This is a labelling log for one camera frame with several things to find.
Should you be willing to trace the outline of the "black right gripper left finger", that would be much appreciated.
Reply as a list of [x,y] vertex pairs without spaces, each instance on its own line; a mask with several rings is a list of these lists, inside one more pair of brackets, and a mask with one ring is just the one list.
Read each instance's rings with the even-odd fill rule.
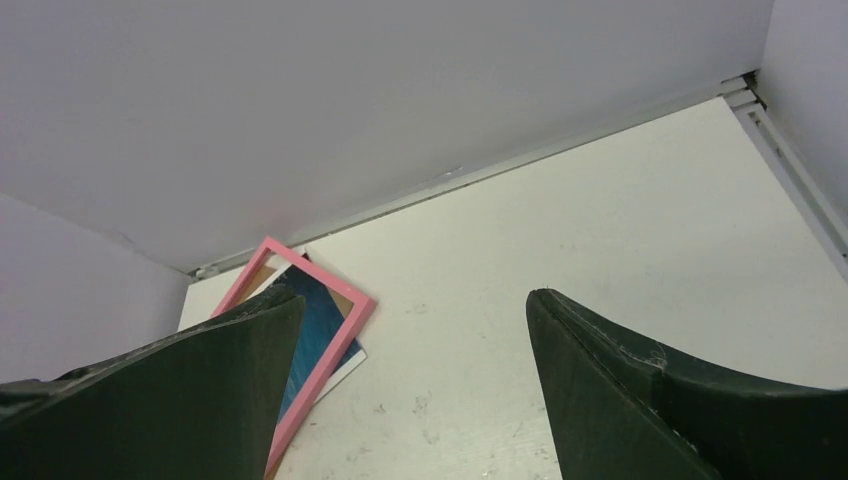
[[1,387],[5,479],[260,479],[305,309],[283,285],[53,380]]

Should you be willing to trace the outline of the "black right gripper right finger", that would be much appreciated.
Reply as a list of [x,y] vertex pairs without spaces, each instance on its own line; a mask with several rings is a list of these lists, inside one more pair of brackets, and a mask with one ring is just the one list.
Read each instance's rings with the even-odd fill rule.
[[565,479],[843,479],[847,394],[725,368],[553,289],[527,297]]

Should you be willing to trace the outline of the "pink wooden photo frame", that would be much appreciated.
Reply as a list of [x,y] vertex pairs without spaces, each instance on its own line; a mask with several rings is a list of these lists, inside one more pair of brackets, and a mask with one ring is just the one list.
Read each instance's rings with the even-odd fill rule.
[[291,264],[309,272],[337,292],[338,295],[345,297],[352,303],[349,315],[325,351],[320,360],[319,368],[310,375],[306,386],[301,391],[301,397],[297,399],[299,405],[309,408],[309,413],[317,401],[366,358],[356,336],[374,312],[376,301],[341,277],[313,263],[306,252],[289,249],[277,240],[267,237],[253,253],[248,263],[241,270],[240,275],[212,312],[213,316],[243,304],[237,305],[235,301],[241,296],[244,285],[250,282],[258,268],[263,266],[272,254],[285,257]]

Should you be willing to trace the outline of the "blue landscape photo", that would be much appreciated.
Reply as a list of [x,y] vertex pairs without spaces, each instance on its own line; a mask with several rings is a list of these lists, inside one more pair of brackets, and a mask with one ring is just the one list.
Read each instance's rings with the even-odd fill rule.
[[282,419],[342,327],[352,304],[279,254],[270,255],[266,265],[275,270],[273,285],[287,285],[305,300],[302,325],[278,415]]

